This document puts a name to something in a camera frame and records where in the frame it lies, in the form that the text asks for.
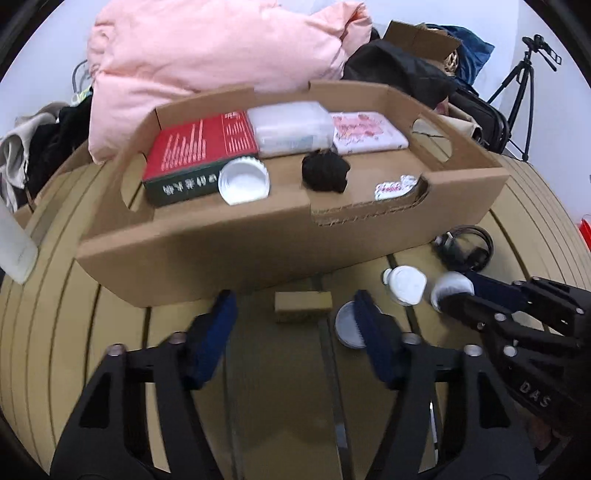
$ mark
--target white jar lid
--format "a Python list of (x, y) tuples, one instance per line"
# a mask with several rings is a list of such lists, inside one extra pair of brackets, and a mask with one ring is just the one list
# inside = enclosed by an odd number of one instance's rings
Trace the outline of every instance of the white jar lid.
[(222, 198), (229, 205), (253, 202), (269, 196), (269, 172), (253, 157), (240, 157), (228, 162), (217, 180)]
[(335, 318), (335, 330), (340, 343), (349, 348), (365, 348), (365, 342), (359, 332), (359, 327), (355, 321), (355, 302), (345, 303), (337, 312)]
[(405, 306), (419, 304), (427, 286), (425, 274), (408, 265), (396, 267), (391, 273), (386, 270), (384, 280), (396, 300)]
[(431, 291), (431, 305), (441, 313), (439, 300), (456, 293), (469, 293), (474, 295), (474, 284), (466, 276), (458, 272), (447, 272), (439, 277)]

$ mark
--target red object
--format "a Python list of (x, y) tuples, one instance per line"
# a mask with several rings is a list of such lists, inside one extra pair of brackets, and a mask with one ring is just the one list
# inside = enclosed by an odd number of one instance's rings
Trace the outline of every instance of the red object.
[(152, 180), (220, 160), (258, 151), (246, 112), (231, 112), (162, 130), (150, 154), (143, 180)]
[(591, 250), (591, 225), (589, 225), (588, 221), (584, 218), (581, 220), (581, 225), (579, 226), (579, 230), (581, 230), (581, 234), (585, 240), (585, 243)]
[(223, 113), (162, 130), (142, 178), (148, 200), (164, 206), (215, 193), (223, 166), (244, 156), (258, 157), (246, 112)]

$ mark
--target charger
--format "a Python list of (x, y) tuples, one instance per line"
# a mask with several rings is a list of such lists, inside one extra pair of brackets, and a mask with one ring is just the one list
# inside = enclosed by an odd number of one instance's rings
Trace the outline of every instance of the charger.
[[(470, 252), (465, 252), (457, 238), (468, 234), (482, 238), (486, 248), (474, 247)], [(438, 236), (433, 241), (433, 249), (448, 270), (459, 273), (480, 272), (491, 261), (494, 244), (490, 234), (483, 228), (476, 225), (460, 225)]]

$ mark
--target white plastic bottle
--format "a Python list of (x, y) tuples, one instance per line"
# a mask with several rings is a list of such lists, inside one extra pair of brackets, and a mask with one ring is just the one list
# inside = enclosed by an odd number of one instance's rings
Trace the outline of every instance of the white plastic bottle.
[(0, 268), (23, 284), (37, 261), (37, 246), (21, 228), (6, 205), (0, 205)]

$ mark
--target pink blanket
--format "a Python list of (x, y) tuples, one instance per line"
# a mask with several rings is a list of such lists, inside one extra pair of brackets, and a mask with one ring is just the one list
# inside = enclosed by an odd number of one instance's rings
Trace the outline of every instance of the pink blanket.
[(360, 2), (302, 15), (271, 0), (113, 0), (88, 41), (90, 153), (110, 160), (156, 106), (201, 90), (339, 79), (370, 32)]

